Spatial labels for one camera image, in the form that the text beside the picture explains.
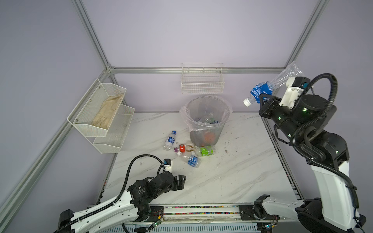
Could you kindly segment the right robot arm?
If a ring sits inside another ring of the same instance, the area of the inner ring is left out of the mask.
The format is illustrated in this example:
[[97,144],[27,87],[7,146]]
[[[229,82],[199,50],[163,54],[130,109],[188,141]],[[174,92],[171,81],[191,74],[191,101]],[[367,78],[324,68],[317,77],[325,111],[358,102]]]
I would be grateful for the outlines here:
[[323,73],[314,79],[297,76],[287,79],[283,97],[273,95],[272,87],[261,84],[252,90],[259,103],[259,115],[274,122],[291,146],[310,165],[320,196],[287,202],[264,194],[255,200],[248,215],[257,220],[272,218],[259,226],[271,232],[280,217],[300,222],[312,233],[352,233],[362,229],[366,217],[358,212],[356,187],[349,177],[349,151],[344,138],[325,130],[336,112],[337,78]]

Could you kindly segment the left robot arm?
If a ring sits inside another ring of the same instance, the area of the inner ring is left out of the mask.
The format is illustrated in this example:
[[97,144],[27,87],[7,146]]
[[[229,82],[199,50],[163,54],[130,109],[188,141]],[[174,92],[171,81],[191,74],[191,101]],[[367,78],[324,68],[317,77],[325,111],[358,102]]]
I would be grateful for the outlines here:
[[184,189],[186,176],[174,176],[160,158],[150,154],[148,157],[160,164],[157,175],[128,185],[133,164],[144,157],[144,154],[138,155],[130,162],[118,195],[83,211],[74,212],[68,209],[62,212],[56,232],[101,233],[122,223],[147,220],[151,214],[150,203],[153,200],[164,193]]

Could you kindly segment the orange label yellow-cap bottle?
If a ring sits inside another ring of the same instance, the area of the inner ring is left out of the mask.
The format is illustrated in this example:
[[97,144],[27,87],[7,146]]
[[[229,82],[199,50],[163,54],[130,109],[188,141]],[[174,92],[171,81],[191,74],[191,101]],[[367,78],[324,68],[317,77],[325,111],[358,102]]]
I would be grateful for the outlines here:
[[212,145],[212,143],[215,141],[216,135],[213,132],[206,132],[204,133],[204,141],[205,144]]

